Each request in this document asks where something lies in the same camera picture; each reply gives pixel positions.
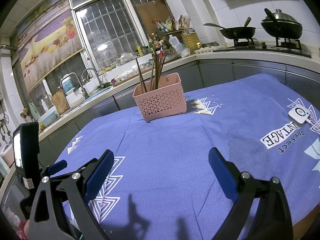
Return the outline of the person's left hand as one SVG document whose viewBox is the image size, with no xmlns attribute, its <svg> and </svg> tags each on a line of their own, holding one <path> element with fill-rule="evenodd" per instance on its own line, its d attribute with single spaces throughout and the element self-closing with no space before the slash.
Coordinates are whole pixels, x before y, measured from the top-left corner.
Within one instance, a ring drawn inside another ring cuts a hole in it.
<svg viewBox="0 0 320 240">
<path fill-rule="evenodd" d="M 28 239 L 28 235 L 29 235 L 29 220 L 26 221 L 21 221 L 19 224 L 20 227 L 20 238 L 23 240 L 27 240 Z"/>
</svg>

